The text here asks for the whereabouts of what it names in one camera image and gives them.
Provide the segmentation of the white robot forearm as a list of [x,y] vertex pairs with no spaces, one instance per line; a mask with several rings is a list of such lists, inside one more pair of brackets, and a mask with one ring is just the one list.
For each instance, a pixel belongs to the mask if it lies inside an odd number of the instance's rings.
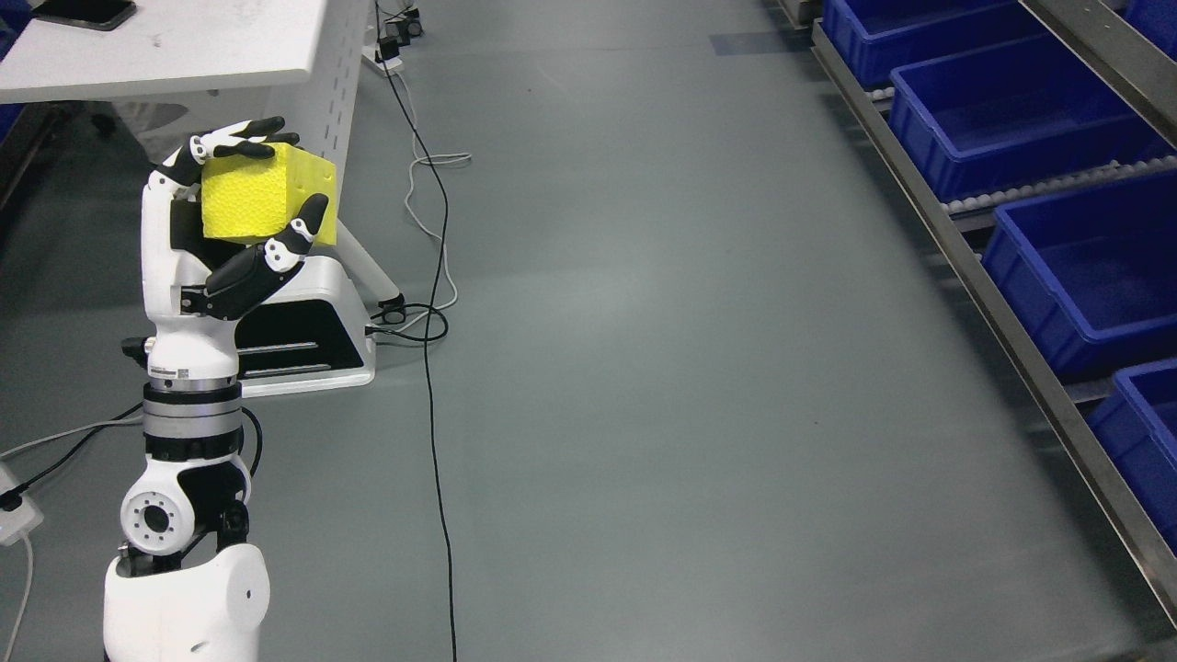
[[142,476],[120,504],[104,582],[109,661],[257,661],[270,571],[248,539],[241,385],[149,380]]

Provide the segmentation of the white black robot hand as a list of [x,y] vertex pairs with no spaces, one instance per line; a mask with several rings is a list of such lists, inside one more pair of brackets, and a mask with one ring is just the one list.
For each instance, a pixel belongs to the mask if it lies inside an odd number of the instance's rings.
[[202,168],[227,155],[273,158],[277,145],[299,140],[282,126],[282,117],[270,117],[192,134],[144,183],[142,305],[155,327],[144,351],[149,380],[214,388],[237,380],[238,322],[302,269],[328,206],[326,194],[310,196],[280,231],[255,245],[202,236]]

